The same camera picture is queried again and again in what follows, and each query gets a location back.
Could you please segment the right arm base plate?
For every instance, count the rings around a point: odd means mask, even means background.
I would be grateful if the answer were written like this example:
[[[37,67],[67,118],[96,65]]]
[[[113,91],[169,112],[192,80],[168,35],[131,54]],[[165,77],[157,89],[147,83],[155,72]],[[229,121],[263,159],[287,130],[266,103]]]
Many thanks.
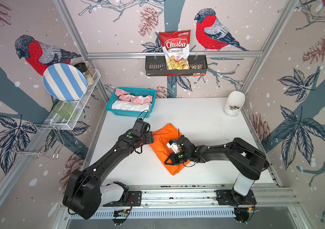
[[[238,207],[239,205],[257,205],[253,191],[250,189],[246,196],[242,196],[234,189],[216,190],[216,200],[219,205]]]

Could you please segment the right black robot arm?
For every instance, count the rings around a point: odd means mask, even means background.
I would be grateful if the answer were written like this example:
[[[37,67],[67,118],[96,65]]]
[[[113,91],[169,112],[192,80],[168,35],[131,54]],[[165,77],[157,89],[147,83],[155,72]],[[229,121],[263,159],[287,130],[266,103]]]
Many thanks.
[[[222,145],[195,146],[188,138],[181,136],[177,140],[170,140],[167,146],[173,152],[164,161],[165,165],[184,165],[188,161],[196,164],[230,161],[239,171],[231,191],[232,198],[247,196],[254,182],[259,180],[261,172],[269,167],[265,153],[238,137]]]

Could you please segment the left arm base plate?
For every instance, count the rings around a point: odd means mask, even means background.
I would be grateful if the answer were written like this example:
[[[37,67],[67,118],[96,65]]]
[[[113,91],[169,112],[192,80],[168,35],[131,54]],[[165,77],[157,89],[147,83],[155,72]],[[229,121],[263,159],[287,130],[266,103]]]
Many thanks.
[[[139,207],[141,199],[141,191],[129,191],[128,194],[123,194],[120,200],[105,204],[103,207]]]

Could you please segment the pink patterned garment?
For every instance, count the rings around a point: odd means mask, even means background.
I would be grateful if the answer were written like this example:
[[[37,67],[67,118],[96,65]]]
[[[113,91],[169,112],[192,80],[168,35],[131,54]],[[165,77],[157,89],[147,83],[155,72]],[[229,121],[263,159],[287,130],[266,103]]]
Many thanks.
[[[124,91],[122,89],[116,89],[115,95],[119,98],[121,101],[125,102],[132,102],[134,104],[144,105],[144,104],[151,104],[153,102],[153,96],[147,95],[147,96],[135,96],[130,94],[127,91]]]

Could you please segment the white shorts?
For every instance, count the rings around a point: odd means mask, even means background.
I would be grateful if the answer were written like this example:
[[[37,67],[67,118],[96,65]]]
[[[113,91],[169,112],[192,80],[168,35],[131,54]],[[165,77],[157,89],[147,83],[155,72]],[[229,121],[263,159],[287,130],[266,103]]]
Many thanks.
[[[112,104],[112,110],[123,110],[132,112],[143,112],[145,110],[150,111],[152,104],[135,104],[133,102],[117,100]]]

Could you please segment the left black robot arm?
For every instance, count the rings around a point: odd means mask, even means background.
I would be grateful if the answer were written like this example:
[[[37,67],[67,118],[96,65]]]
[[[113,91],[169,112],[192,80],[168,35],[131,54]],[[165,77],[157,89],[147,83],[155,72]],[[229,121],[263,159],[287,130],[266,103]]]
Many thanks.
[[[133,128],[118,137],[115,145],[98,161],[84,170],[71,173],[63,197],[63,205],[84,219],[94,215],[99,206],[119,201],[127,186],[114,182],[102,186],[110,172],[126,157],[153,143],[151,125],[138,118]]]

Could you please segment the orange garment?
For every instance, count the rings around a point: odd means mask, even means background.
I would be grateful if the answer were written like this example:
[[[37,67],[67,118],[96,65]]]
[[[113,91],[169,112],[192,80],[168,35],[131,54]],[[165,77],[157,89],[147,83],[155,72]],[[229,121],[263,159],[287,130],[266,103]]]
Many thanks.
[[[167,147],[167,143],[172,139],[177,139],[178,134],[180,134],[178,129],[176,129],[172,124],[167,124],[165,127],[153,132],[154,142],[150,144],[150,147],[153,149],[162,165],[172,176],[177,175],[182,169],[184,169],[183,164],[177,166],[164,164],[168,156],[173,153],[173,150]]]

